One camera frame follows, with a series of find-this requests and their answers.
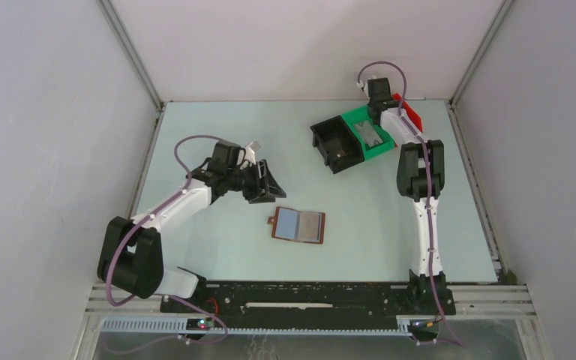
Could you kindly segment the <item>brown leather card holder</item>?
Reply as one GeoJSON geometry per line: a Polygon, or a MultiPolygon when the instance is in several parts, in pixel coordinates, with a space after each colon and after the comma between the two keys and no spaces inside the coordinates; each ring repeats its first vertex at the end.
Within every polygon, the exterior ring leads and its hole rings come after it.
{"type": "Polygon", "coordinates": [[[324,242],[326,214],[316,211],[299,211],[278,206],[267,219],[271,237],[288,242],[322,245],[324,242]]]}

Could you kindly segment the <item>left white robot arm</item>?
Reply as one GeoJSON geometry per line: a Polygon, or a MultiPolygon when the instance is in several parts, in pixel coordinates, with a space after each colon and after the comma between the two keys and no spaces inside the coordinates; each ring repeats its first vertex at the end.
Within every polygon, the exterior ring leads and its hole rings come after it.
{"type": "Polygon", "coordinates": [[[165,258],[173,232],[229,192],[241,193],[250,204],[286,197],[266,160],[257,159],[258,142],[216,141],[211,156],[196,169],[183,166],[184,182],[171,197],[142,214],[108,223],[97,264],[107,292],[117,287],[131,298],[178,296],[187,311],[201,311],[207,302],[207,292],[198,286],[203,277],[165,258]]]}

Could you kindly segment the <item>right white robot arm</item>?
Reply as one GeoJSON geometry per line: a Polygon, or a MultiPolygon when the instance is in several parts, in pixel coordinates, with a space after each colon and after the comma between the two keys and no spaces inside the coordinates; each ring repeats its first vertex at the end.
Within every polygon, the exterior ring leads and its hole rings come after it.
{"type": "Polygon", "coordinates": [[[437,239],[437,208],[445,186],[444,144],[429,139],[416,126],[403,98],[391,93],[388,79],[369,79],[364,92],[368,114],[399,148],[397,189],[412,200],[418,233],[418,259],[410,270],[406,303],[411,311],[424,314],[446,291],[437,239]]]}

